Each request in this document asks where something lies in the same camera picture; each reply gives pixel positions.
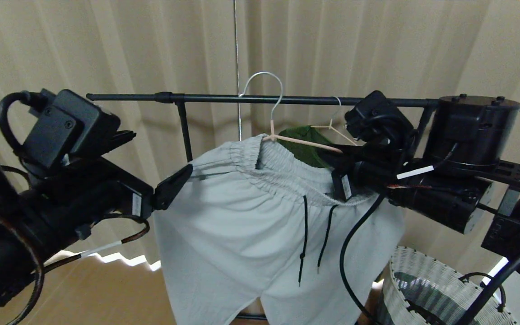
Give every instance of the white woven basket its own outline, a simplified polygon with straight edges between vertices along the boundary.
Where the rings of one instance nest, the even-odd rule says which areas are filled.
[[[473,282],[459,280],[461,276],[415,249],[397,247],[390,258],[390,279],[382,286],[378,321],[384,325],[454,325],[482,291]],[[499,312],[498,306],[491,298],[471,325],[517,324],[506,308]]]

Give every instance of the black drawstring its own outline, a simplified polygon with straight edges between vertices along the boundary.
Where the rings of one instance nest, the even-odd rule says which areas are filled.
[[[302,246],[302,253],[300,254],[300,269],[298,271],[298,286],[302,279],[302,267],[304,266],[304,257],[306,256],[306,244],[308,243],[308,201],[306,195],[304,198],[304,245]]]
[[[316,273],[320,274],[320,262],[322,261],[322,255],[324,255],[324,249],[326,248],[326,243],[328,242],[328,233],[330,232],[330,224],[332,224],[332,212],[338,205],[333,205],[330,208],[330,212],[328,212],[328,226],[326,227],[326,235],[324,235],[324,243],[322,244],[322,249],[320,249],[320,256],[318,257],[318,264],[316,265]]]

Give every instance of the green garment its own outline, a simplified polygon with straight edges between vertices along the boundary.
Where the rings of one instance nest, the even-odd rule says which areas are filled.
[[[311,128],[310,125],[303,127],[287,128],[278,135],[287,136],[289,138],[295,138],[298,140],[306,140],[310,142],[316,142],[317,144],[333,144],[324,137],[318,130]],[[305,144],[296,144],[294,142],[278,140],[279,144],[282,144],[287,150],[294,154],[294,157],[303,163],[316,168],[329,167],[324,160],[320,159],[316,153],[316,147],[306,146]]]

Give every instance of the waistband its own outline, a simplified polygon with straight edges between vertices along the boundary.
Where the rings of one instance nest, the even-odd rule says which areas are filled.
[[[363,189],[347,202],[333,199],[331,169],[303,163],[278,142],[262,141],[266,136],[230,142],[228,147],[231,164],[259,189],[297,202],[302,202],[306,195],[311,205],[320,206],[355,206],[376,196]]]

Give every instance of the beige hanger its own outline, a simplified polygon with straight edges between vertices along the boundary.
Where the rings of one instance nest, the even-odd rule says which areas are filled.
[[[345,136],[344,134],[342,134],[339,130],[337,130],[336,128],[334,128],[332,126],[332,121],[334,120],[334,117],[335,115],[338,114],[338,112],[342,109],[342,102],[340,101],[340,98],[334,96],[334,98],[336,98],[336,100],[338,100],[338,104],[341,106],[337,111],[336,113],[334,113],[334,115],[332,115],[330,117],[330,123],[328,125],[312,125],[313,128],[326,128],[326,129],[329,129],[329,130],[332,130],[338,134],[340,134],[340,136],[342,136],[343,138],[345,138],[346,140],[348,140],[351,144],[354,144],[355,146],[358,146],[358,144],[356,142],[354,142],[354,140],[352,140],[351,138],[349,138],[348,136]]]
[[[256,72],[250,78],[248,78],[248,81],[246,82],[246,85],[244,86],[244,91],[242,91],[242,93],[239,94],[238,97],[242,97],[246,93],[246,90],[248,89],[248,85],[250,84],[250,80],[252,80],[255,76],[258,76],[260,74],[269,74],[270,76],[273,76],[274,78],[276,78],[278,80],[278,82],[280,83],[280,97],[278,98],[278,101],[276,101],[276,104],[274,105],[274,107],[272,107],[272,111],[270,111],[270,135],[265,137],[265,138],[263,138],[262,141],[266,141],[266,140],[272,140],[272,141],[284,140],[284,141],[288,141],[288,142],[294,142],[296,144],[305,144],[306,146],[312,146],[312,147],[316,147],[316,148],[322,148],[322,149],[327,149],[327,150],[330,150],[330,151],[342,153],[342,151],[340,149],[337,149],[337,148],[334,148],[334,147],[331,147],[331,146],[326,146],[325,144],[317,144],[315,142],[310,142],[310,141],[305,141],[305,140],[298,140],[298,139],[295,139],[295,138],[289,138],[287,136],[281,136],[281,135],[275,134],[274,133],[274,109],[276,109],[276,107],[278,106],[280,101],[282,101],[282,98],[284,96],[284,86],[283,86],[282,81],[280,80],[280,78],[278,78],[278,76],[276,76],[272,72],[268,72],[268,71]]]

